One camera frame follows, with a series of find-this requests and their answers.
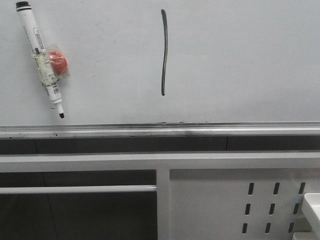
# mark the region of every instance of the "black marker cap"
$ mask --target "black marker cap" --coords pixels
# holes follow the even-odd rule
[[[19,1],[15,5],[17,8],[30,7],[29,2],[27,2],[27,1]]]

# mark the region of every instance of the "perforated panel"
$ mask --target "perforated panel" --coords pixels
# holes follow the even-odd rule
[[[319,180],[319,169],[171,170],[170,239],[291,240],[311,229],[301,203]]]

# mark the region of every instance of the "black marker line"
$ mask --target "black marker line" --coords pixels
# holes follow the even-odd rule
[[[167,66],[167,57],[168,57],[168,23],[167,23],[167,14],[164,9],[161,9],[163,29],[164,29],[164,57],[163,57],[163,66],[162,66],[162,78],[161,78],[161,94],[165,95],[165,83],[166,83],[166,66]]]

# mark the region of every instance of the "whiteboard marker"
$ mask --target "whiteboard marker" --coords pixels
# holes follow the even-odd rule
[[[63,119],[65,115],[64,109],[62,108],[62,97],[60,89],[57,85],[57,78],[47,57],[47,52],[41,39],[32,8],[27,1],[20,1],[15,5],[25,35],[31,47],[32,56],[35,59],[36,66],[40,73],[42,84],[45,87],[46,92],[48,93],[50,101],[55,104],[60,117]]]

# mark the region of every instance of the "white whiteboard surface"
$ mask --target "white whiteboard surface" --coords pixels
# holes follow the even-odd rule
[[[320,121],[319,0],[30,0],[69,63],[64,119],[15,3],[1,1],[0,126]]]

